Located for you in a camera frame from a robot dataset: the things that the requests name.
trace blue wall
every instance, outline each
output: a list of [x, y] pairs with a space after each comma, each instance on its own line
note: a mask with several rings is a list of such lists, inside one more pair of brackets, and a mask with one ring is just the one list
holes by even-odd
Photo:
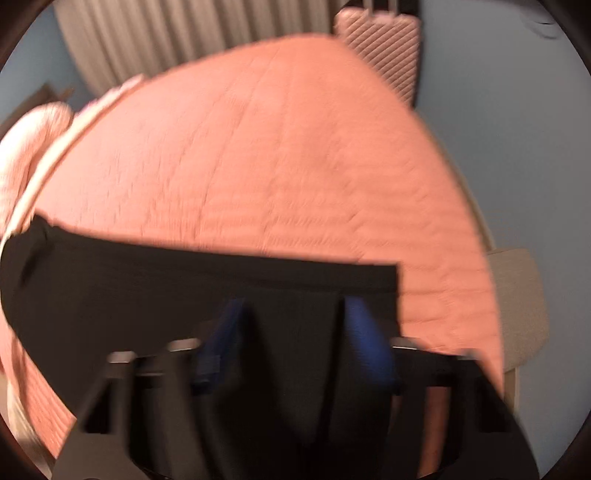
[[515, 3], [422, 5], [418, 112], [497, 246], [528, 248], [543, 278], [550, 341], [520, 369], [518, 413], [545, 472], [591, 409], [591, 76], [564, 34], [533, 33]]
[[73, 86], [68, 103], [74, 110], [94, 98], [67, 51], [53, 7], [35, 20], [0, 72], [0, 122], [45, 82], [56, 93]]

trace suitcase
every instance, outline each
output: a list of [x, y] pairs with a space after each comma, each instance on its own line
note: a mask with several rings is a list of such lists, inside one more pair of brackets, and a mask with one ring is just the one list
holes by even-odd
[[397, 3], [389, 0], [388, 11], [374, 11], [372, 0], [363, 0], [363, 8], [347, 4], [335, 16], [335, 33], [410, 106], [417, 86], [421, 22], [398, 14]]

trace pink bedspread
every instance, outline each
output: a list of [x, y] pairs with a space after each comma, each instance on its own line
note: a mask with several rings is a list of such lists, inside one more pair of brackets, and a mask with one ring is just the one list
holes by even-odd
[[[495, 296], [466, 202], [416, 115], [336, 40], [241, 47], [145, 83], [75, 143], [36, 209], [136, 244], [399, 262], [404, 334], [478, 350], [501, 388]], [[74, 417], [32, 362], [13, 381], [57, 454]]]

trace white curtain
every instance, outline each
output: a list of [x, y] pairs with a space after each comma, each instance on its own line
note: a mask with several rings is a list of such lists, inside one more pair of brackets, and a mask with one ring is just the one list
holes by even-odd
[[236, 45], [332, 30], [346, 0], [56, 0], [80, 74], [102, 95], [133, 75], [153, 76]]

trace black cloth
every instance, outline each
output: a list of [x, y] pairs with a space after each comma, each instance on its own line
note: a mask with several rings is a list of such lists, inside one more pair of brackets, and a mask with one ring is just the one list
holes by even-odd
[[[394, 265], [144, 247], [73, 234], [39, 216], [7, 241], [0, 292], [8, 323], [74, 414], [108, 353], [156, 354], [193, 336], [228, 300], [245, 298], [256, 316], [252, 341], [265, 352], [281, 411], [303, 443], [314, 442], [328, 408], [326, 388], [332, 382], [334, 389], [340, 369], [334, 358], [350, 356], [340, 299], [363, 298], [385, 334], [399, 334]], [[341, 375], [337, 390], [360, 375]]]

